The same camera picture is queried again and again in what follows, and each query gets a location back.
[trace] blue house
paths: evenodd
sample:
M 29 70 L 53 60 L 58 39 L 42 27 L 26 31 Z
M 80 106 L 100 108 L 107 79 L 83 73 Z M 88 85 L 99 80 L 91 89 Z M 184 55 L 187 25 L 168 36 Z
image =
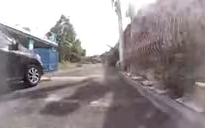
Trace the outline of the blue house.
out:
M 0 26 L 18 43 L 40 55 L 45 72 L 52 72 L 58 69 L 58 44 L 56 43 L 55 34 L 52 34 L 50 40 L 48 40 L 3 23 L 0 23 Z

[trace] fence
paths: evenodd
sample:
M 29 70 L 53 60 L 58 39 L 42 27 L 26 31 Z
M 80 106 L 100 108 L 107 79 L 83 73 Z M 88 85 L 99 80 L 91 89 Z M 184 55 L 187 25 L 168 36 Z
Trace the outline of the fence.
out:
M 205 0 L 159 0 L 138 12 L 123 35 L 128 72 L 177 95 L 205 80 Z

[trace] tree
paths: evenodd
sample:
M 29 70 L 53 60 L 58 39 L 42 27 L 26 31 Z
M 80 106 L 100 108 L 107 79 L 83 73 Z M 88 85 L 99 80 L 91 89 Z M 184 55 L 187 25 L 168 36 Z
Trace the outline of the tree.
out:
M 57 35 L 57 43 L 59 46 L 59 61 L 71 61 L 73 55 L 81 57 L 83 49 L 81 41 L 76 38 L 76 32 L 70 19 L 64 15 L 60 17 L 56 25 L 51 28 L 50 32 Z

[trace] asphalt road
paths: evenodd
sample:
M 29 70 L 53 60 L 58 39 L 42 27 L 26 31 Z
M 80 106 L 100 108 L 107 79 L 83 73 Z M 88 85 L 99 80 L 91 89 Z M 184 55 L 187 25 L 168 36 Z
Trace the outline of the asphalt road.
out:
M 89 65 L 55 75 L 61 79 L 37 87 L 15 91 L 5 87 L 0 92 L 0 128 L 182 126 L 120 80 L 114 69 Z

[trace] roof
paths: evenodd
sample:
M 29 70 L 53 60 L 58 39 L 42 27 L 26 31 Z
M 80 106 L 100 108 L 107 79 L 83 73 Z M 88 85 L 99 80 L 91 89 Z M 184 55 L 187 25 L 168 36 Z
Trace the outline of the roof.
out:
M 25 37 L 28 37 L 28 38 L 32 38 L 33 40 L 37 40 L 39 42 L 43 42 L 43 43 L 45 43 L 47 45 L 54 46 L 54 47 L 58 46 L 57 43 L 55 43 L 53 41 L 50 41 L 50 40 L 47 40 L 47 39 L 43 39 L 43 38 L 38 37 L 36 35 L 33 35 L 30 32 L 14 28 L 12 26 L 9 26 L 9 25 L 3 24 L 3 23 L 0 23 L 0 26 L 5 27 L 6 29 L 8 29 L 9 31 L 11 31 L 13 33 L 16 33 L 16 34 L 19 34 L 19 35 L 22 35 L 22 36 L 25 36 Z

